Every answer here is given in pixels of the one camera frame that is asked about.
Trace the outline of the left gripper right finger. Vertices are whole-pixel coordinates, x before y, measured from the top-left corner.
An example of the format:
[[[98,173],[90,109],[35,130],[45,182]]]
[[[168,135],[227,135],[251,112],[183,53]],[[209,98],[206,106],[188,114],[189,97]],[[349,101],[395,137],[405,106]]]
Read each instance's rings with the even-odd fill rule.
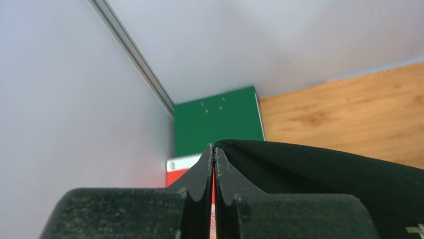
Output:
[[[359,199],[346,194],[268,194],[214,150],[219,239],[376,239]]]

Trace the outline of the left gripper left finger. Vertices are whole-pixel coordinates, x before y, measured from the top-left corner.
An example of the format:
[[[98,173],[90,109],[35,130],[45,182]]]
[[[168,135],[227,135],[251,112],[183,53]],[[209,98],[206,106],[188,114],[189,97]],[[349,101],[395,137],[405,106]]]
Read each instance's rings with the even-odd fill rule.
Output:
[[[56,204],[43,239],[207,239],[213,148],[165,188],[76,188]]]

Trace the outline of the black floral t shirt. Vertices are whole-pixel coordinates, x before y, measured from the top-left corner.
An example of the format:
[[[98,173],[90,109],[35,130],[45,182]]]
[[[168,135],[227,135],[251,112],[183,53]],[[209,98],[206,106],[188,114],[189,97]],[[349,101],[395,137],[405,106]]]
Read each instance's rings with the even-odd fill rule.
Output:
[[[368,211],[378,239],[424,236],[421,169],[324,148],[222,140],[229,162],[268,194],[346,194]]]

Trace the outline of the white plastic laundry basket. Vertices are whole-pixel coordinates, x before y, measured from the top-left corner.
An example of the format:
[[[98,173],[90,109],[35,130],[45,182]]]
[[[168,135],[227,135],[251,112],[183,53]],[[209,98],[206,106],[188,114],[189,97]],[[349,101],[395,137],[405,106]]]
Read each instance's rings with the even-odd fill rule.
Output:
[[[210,237],[209,239],[216,239],[216,215],[215,204],[211,205],[211,221],[210,221]]]

